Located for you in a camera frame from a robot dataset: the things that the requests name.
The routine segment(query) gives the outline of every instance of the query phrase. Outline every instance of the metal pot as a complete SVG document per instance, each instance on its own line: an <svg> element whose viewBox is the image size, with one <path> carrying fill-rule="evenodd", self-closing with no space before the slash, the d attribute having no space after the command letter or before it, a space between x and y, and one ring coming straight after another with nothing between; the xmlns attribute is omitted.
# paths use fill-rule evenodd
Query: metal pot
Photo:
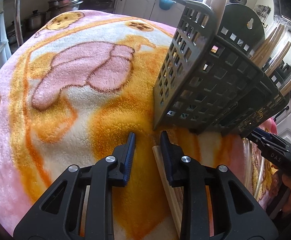
<svg viewBox="0 0 291 240"><path fill-rule="evenodd" d="M64 6L69 3L74 3L78 1L80 0L51 0L48 3L49 3L49 8L54 8L54 7L60 7L60 6Z"/></svg>
<svg viewBox="0 0 291 240"><path fill-rule="evenodd" d="M111 0L84 0L83 4L80 5L80 9L101 11L108 9L111 3Z"/></svg>
<svg viewBox="0 0 291 240"><path fill-rule="evenodd" d="M38 30L46 23L46 13L35 10L33 14L25 20L25 23L28 31Z"/></svg>
<svg viewBox="0 0 291 240"><path fill-rule="evenodd" d="M79 6L81 3L83 3L83 1L73 2L63 6L50 8L48 12L51 12L51 18L54 18L55 16L58 16L59 14L64 12L79 10Z"/></svg>
<svg viewBox="0 0 291 240"><path fill-rule="evenodd" d="M7 39L9 41L9 44L11 45L11 44L16 43L14 21L12 22L12 25L7 27L6 32L7 32ZM23 22L21 22L21 32L22 32L22 36L23 36L25 34L25 25Z"/></svg>

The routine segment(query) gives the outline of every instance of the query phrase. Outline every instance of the utensil holder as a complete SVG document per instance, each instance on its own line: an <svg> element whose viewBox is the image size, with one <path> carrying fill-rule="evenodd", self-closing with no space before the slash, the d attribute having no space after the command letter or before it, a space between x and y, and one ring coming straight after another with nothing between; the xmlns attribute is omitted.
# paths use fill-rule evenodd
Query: utensil holder
<svg viewBox="0 0 291 240"><path fill-rule="evenodd" d="M244 137L288 104L263 71L215 33L211 8L187 1L154 86L154 129L174 124Z"/></svg>

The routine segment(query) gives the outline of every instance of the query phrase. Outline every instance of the kitchen cabinet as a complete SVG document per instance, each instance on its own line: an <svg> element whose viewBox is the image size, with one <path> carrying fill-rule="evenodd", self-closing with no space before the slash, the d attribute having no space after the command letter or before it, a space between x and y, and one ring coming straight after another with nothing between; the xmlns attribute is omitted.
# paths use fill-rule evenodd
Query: kitchen cabinet
<svg viewBox="0 0 291 240"><path fill-rule="evenodd" d="M289 106L289 109L284 110L283 113L276 118L276 125L278 125L282 120L288 117L288 115L291 113L291 99L288 103L288 106Z"/></svg>
<svg viewBox="0 0 291 240"><path fill-rule="evenodd" d="M159 6L160 0L156 0L153 7L150 20L155 22L164 23L166 25L177 27L182 16L185 5L175 3L169 10L162 10Z"/></svg>
<svg viewBox="0 0 291 240"><path fill-rule="evenodd" d="M156 0L118 0L116 14L150 19Z"/></svg>

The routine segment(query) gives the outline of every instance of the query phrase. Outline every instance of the blanket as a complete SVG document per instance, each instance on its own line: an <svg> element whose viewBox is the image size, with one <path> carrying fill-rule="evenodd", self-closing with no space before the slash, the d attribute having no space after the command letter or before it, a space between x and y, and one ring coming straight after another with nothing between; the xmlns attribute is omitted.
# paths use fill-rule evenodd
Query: blanket
<svg viewBox="0 0 291 240"><path fill-rule="evenodd" d="M113 189L116 240L177 239L152 147L153 86L175 28L97 11L61 14L24 43L0 70L0 223L13 230L71 164L95 164L136 134L130 181ZM268 120L264 128L276 132ZM168 130L172 143L203 165L227 165L251 193L252 172L238 135ZM258 200L271 184L266 162Z"/></svg>

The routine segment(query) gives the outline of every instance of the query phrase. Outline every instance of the hanging towel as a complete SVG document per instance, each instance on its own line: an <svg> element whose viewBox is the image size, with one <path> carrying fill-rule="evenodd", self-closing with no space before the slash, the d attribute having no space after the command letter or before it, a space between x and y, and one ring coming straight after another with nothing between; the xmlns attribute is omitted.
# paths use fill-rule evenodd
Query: hanging towel
<svg viewBox="0 0 291 240"><path fill-rule="evenodd" d="M162 9L162 10L169 10L172 5L174 5L176 2L175 1L172 1L172 0L160 0L159 2L159 7Z"/></svg>

